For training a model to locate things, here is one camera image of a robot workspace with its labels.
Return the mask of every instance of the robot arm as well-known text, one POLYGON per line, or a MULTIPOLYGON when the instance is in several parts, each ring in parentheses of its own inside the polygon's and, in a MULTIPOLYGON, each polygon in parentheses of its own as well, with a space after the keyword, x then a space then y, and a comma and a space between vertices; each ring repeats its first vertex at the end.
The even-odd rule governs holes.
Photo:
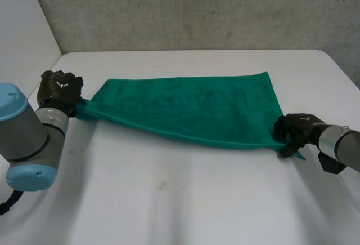
POLYGON ((14 85, 0 83, 0 154, 10 163, 7 184, 14 189, 0 215, 24 191, 48 189, 55 180, 69 117, 76 116, 83 80, 71 73, 44 72, 35 112, 14 85))
POLYGON ((287 158, 306 144, 315 145, 324 171, 339 174, 346 167, 360 172, 360 132, 347 126, 327 125, 311 114, 281 116, 274 125, 276 141, 290 139, 279 153, 287 158))

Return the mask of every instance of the white table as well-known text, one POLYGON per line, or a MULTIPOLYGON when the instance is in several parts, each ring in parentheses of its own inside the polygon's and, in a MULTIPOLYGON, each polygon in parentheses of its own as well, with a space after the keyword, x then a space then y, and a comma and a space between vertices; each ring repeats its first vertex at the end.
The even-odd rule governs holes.
MULTIPOLYGON (((268 71, 284 113, 360 130, 360 90, 320 51, 89 52, 53 67, 90 99, 109 78, 268 71)), ((36 108, 36 91, 30 103, 36 108)), ((0 217, 0 244, 358 244, 360 173, 322 171, 270 150, 206 148, 105 121, 72 119, 58 178, 0 217)), ((0 163, 0 201, 11 193, 0 163)))

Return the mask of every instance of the black cable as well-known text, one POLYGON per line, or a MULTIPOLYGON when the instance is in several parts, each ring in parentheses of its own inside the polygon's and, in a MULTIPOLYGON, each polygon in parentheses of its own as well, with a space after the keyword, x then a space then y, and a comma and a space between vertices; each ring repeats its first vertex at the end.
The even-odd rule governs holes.
POLYGON ((23 191, 13 190, 9 199, 5 203, 0 204, 0 216, 8 212, 10 208, 20 199, 23 193, 23 191))

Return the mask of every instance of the silver metal cylinder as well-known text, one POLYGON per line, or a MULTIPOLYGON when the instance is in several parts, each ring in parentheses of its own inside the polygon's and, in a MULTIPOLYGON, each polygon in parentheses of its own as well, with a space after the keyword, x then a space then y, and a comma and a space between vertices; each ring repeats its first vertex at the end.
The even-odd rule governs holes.
POLYGON ((28 104, 19 115, 0 122, 0 154, 16 160, 36 152, 46 142, 47 130, 28 104))
POLYGON ((36 115, 43 124, 58 127, 66 134, 69 126, 69 117, 55 108, 41 108, 36 110, 36 115))
POLYGON ((326 128, 319 138, 319 149, 322 153, 328 155, 329 157, 336 159, 335 155, 335 145, 339 138, 342 137, 345 133, 352 131, 347 126, 330 126, 326 128))

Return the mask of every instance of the light blue cap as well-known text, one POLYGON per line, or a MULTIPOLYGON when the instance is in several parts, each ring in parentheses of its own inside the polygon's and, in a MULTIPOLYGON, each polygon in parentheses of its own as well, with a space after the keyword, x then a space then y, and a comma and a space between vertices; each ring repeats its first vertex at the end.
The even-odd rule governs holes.
POLYGON ((10 168, 6 173, 6 183, 14 190, 46 190, 54 183, 57 169, 41 164, 26 164, 10 168))
POLYGON ((27 105, 28 99, 17 86, 0 83, 0 122, 21 114, 27 105))

